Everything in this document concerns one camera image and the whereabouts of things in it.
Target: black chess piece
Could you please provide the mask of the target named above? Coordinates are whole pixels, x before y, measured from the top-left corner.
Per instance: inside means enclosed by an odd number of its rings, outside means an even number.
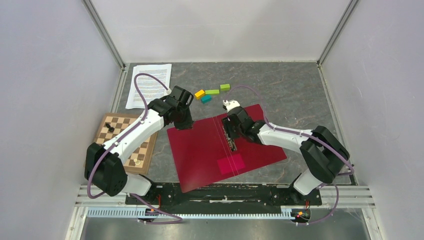
[[[113,133],[115,131],[115,128],[111,126],[109,123],[106,122],[105,126],[109,132]]]

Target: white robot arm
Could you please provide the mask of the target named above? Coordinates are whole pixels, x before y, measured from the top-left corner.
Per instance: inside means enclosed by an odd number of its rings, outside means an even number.
[[[244,137],[257,144],[272,145],[295,151],[303,155],[308,169],[301,173],[291,184],[293,198],[302,198],[322,183],[331,184],[345,165],[332,151],[307,136],[323,141],[344,159],[350,155],[334,135],[325,127],[299,130],[267,123],[264,120],[253,121],[248,113],[235,101],[224,101],[227,117],[222,119],[227,138]]]
[[[87,149],[85,162],[85,178],[89,179],[93,173],[92,183],[107,193],[115,196],[120,192],[133,193],[145,196],[152,183],[144,176],[126,173],[124,163],[149,136],[164,126],[174,123],[179,130],[190,129],[193,120],[190,113],[190,104],[193,95],[185,89],[176,86],[171,94],[161,99],[153,100],[147,109],[144,120],[140,116],[123,132],[103,145],[92,143]],[[349,153],[340,142],[323,126],[314,130],[297,130],[277,126],[265,121],[253,121],[247,112],[235,101],[225,101],[224,108],[227,117],[222,119],[227,137],[235,139],[244,137],[256,144],[278,146],[302,154],[308,169],[300,174],[291,184],[293,196],[302,198],[322,183],[331,184],[344,166],[331,151],[320,150],[322,147],[312,139],[293,133],[304,133],[325,141],[339,152],[345,159]],[[104,159],[101,156],[109,150]],[[101,161],[96,171],[94,166]]]
[[[88,180],[92,175],[92,183],[109,196],[120,192],[146,195],[152,183],[141,175],[126,173],[124,164],[135,149],[164,126],[174,123],[178,130],[192,128],[192,101],[193,95],[190,92],[175,86],[169,95],[148,104],[144,120],[140,116],[103,145],[92,143],[87,149],[85,178]]]

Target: red folder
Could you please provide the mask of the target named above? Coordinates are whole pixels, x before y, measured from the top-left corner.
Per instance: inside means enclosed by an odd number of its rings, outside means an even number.
[[[244,108],[254,120],[263,120],[259,104]],[[236,149],[225,135],[221,119],[227,114],[198,120],[192,129],[167,130],[181,191],[197,189],[287,158],[281,147],[234,140]]]

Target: chessboard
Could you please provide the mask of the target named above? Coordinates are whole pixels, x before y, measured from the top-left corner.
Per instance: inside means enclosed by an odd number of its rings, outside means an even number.
[[[98,127],[94,142],[102,145],[104,142],[117,136],[138,117],[139,115],[135,114],[106,113]],[[123,165],[126,172],[132,174],[148,173],[157,136],[158,133],[155,132],[131,154]]]

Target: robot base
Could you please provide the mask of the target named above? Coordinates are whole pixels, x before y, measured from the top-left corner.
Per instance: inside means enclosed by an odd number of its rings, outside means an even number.
[[[281,184],[215,183],[186,193],[179,183],[152,183],[143,198],[173,214],[279,214],[281,206],[321,206],[320,191],[293,198],[293,189]],[[127,196],[127,205],[142,205]]]

